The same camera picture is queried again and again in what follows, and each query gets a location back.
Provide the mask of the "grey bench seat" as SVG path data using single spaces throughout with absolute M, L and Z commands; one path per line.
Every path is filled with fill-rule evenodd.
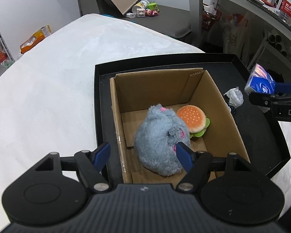
M 190 12 L 188 10 L 159 5 L 159 15 L 155 17 L 125 18 L 126 21 L 155 30 L 175 39 L 185 39 L 191 34 Z

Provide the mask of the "white charger block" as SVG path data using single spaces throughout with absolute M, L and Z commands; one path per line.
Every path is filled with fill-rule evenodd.
M 136 14 L 135 13 L 127 13 L 127 14 L 125 14 L 125 17 L 126 18 L 135 18 Z

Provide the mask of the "orange paper bag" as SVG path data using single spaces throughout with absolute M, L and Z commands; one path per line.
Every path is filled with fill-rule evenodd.
M 50 26 L 46 25 L 36 31 L 29 39 L 20 45 L 20 53 L 24 54 L 52 34 Z

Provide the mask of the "red plastic basket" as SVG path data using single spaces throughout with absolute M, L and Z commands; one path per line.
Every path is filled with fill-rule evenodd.
M 205 9 L 203 9 L 202 14 L 202 29 L 210 30 L 215 22 L 219 21 L 221 18 L 222 12 L 220 10 L 215 10 L 215 14 L 208 13 Z

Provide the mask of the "green toy box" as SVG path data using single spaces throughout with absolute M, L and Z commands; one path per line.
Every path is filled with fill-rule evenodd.
M 157 3 L 156 2 L 152 2 L 152 3 L 149 3 L 149 5 L 148 5 L 148 9 L 150 9 L 150 10 L 155 10 L 155 11 L 159 11 L 159 8 L 158 8 L 158 5 L 157 5 Z

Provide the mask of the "black shallow tray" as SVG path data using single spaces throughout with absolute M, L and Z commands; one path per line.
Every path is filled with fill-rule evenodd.
M 251 104 L 229 105 L 249 71 L 231 54 L 170 54 L 100 64 L 94 72 L 99 143 L 109 142 L 103 170 L 118 183 L 171 183 L 185 170 L 176 143 L 225 157 L 234 151 L 267 177 L 290 160 L 279 123 Z

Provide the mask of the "red doll toy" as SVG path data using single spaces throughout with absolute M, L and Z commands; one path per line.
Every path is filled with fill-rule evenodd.
M 151 9 L 146 9 L 146 16 L 148 17 L 155 17 L 159 15 L 159 11 L 158 10 L 151 10 Z

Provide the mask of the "blue tissue pack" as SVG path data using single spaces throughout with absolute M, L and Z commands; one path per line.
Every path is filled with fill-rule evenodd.
M 251 70 L 244 91 L 250 93 L 274 94 L 276 82 L 272 76 L 259 64 Z

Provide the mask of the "white tote bag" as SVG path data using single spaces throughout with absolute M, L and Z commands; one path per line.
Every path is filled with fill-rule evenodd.
M 245 42 L 248 40 L 249 14 L 233 13 L 223 16 L 221 27 L 223 28 L 223 52 L 242 57 Z

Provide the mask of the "brown cardboard box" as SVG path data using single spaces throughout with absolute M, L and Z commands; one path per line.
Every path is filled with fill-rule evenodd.
M 124 183 L 176 185 L 185 175 L 178 142 L 215 157 L 248 158 L 222 94 L 202 68 L 117 74 L 110 90 Z

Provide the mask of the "grey plush mouse toy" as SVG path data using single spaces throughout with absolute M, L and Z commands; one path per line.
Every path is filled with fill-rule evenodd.
M 176 156 L 176 144 L 190 146 L 189 130 L 175 111 L 160 104 L 148 109 L 134 138 L 134 150 L 146 169 L 160 176 L 172 176 L 182 170 Z

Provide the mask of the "white blanket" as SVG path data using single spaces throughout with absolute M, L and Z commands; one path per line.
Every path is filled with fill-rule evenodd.
M 0 77 L 0 232 L 282 232 L 290 160 L 267 177 L 235 152 L 196 162 L 176 184 L 98 172 L 94 72 L 104 63 L 197 48 L 121 19 L 85 15 Z

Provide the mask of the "orange burger plush toy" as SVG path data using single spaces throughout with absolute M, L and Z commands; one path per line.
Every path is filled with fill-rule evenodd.
M 177 111 L 177 116 L 185 122 L 190 133 L 190 138 L 202 137 L 210 125 L 210 120 L 203 110 L 194 105 L 181 107 Z

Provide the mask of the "black curved desk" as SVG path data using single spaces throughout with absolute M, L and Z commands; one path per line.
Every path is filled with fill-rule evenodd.
M 281 21 L 274 13 L 270 12 L 266 7 L 258 5 L 253 0 L 229 0 L 244 9 L 252 12 L 259 18 L 263 19 L 280 33 L 285 35 L 291 41 L 291 27 Z M 203 0 L 189 0 L 190 5 L 190 22 L 191 32 L 195 37 L 194 45 L 199 46 L 201 42 L 202 30 L 202 13 L 203 13 Z

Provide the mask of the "white plastic bag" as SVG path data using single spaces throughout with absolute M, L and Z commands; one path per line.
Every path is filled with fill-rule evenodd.
M 225 93 L 225 95 L 227 95 L 230 98 L 230 103 L 235 108 L 240 107 L 244 102 L 243 94 L 238 87 L 231 88 Z

